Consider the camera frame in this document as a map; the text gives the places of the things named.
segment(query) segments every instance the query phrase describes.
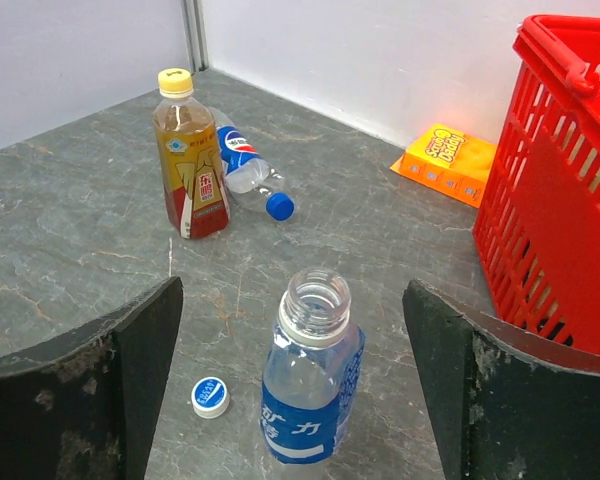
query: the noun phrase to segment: plastic bottle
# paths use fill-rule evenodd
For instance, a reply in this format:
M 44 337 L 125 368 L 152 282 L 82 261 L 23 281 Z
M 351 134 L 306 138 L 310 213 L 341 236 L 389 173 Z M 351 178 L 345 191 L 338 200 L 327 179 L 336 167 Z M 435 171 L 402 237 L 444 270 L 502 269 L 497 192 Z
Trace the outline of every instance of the plastic bottle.
M 202 238 L 229 223 L 222 160 L 211 112 L 193 98 L 182 68 L 158 75 L 164 99 L 153 113 L 169 220 L 184 238 Z
M 296 274 L 280 301 L 262 376 L 260 428 L 274 477 L 315 479 L 347 428 L 365 336 L 336 272 Z
M 233 198 L 249 210 L 287 220 L 295 205 L 284 193 L 284 177 L 249 145 L 229 117 L 215 108 L 210 110 L 218 129 L 225 183 Z

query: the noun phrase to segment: metal frame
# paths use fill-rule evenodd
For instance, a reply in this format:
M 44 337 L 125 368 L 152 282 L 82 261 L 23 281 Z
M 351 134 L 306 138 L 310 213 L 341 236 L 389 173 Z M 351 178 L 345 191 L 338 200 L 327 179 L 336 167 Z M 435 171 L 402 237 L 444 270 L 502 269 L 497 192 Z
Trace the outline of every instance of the metal frame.
M 192 72 L 209 68 L 207 41 L 202 20 L 202 0 L 181 0 L 189 63 Z

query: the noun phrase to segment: bottle of brown liquid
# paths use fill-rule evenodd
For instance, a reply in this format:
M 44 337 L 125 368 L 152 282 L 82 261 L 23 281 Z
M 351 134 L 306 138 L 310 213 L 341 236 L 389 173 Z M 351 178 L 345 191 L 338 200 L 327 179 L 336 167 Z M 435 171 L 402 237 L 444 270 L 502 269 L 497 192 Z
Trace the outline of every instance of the bottle of brown liquid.
M 158 75 L 164 97 L 153 112 L 169 220 L 184 238 L 202 238 L 229 223 L 213 115 L 193 98 L 191 73 Z

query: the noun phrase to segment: red basket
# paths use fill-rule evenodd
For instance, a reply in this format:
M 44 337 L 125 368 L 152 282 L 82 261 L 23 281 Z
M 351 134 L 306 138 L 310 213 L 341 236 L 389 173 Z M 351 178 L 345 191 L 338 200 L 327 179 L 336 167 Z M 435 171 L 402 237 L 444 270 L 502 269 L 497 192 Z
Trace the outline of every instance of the red basket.
M 600 18 L 534 16 L 474 228 L 498 314 L 600 355 Z

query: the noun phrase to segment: gray floor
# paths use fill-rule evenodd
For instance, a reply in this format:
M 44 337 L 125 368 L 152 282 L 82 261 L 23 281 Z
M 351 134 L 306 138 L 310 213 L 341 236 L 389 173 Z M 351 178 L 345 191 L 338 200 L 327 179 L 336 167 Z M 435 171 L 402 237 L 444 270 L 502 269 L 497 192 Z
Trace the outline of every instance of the gray floor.
M 180 239 L 164 212 L 157 93 L 6 148 L 0 355 L 179 275 L 185 308 L 147 478 L 264 478 L 257 421 L 271 322 L 293 273 L 329 266 L 348 279 L 367 334 L 351 432 L 329 477 L 441 480 L 401 296 L 418 277 L 490 311 L 475 210 L 391 173 L 396 147 L 215 72 L 196 86 L 293 179 L 298 215 L 275 224 L 234 208 L 223 233 Z M 233 397 L 216 420 L 190 405 L 206 375 Z

